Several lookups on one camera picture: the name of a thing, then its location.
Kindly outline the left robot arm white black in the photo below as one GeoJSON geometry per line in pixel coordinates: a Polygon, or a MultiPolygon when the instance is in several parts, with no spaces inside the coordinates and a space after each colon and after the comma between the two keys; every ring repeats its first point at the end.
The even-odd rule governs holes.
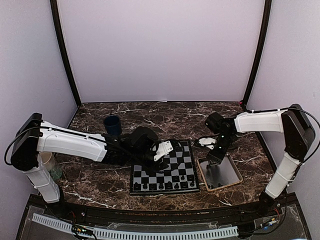
{"type": "Polygon", "coordinates": [[[184,151],[179,140],[160,140],[148,127],[139,126],[132,133],[91,134],[70,130],[42,119],[33,113],[22,125],[4,153],[4,162],[22,171],[51,210],[60,218],[67,218],[70,206],[64,194],[45,169],[42,152],[81,157],[107,165],[134,162],[150,172],[160,172],[162,159],[171,152],[184,151]]]}

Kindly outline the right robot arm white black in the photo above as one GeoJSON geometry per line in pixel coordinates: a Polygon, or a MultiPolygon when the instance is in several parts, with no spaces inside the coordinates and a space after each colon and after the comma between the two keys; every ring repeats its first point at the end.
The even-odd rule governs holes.
{"type": "Polygon", "coordinates": [[[315,154],[311,150],[316,140],[313,123],[318,124],[319,121],[297,103],[284,108],[245,110],[229,117],[214,112],[208,116],[205,125],[217,138],[206,158],[210,165],[221,164],[238,134],[282,135],[283,157],[255,205],[255,213],[266,217],[274,210],[278,197],[295,181],[300,168],[315,154]]]}

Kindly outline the dark blue cup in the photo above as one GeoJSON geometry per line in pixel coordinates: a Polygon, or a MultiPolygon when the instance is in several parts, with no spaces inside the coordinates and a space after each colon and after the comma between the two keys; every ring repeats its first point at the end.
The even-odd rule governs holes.
{"type": "Polygon", "coordinates": [[[109,115],[103,121],[106,132],[109,135],[119,136],[122,134],[121,120],[117,115],[109,115]]]}

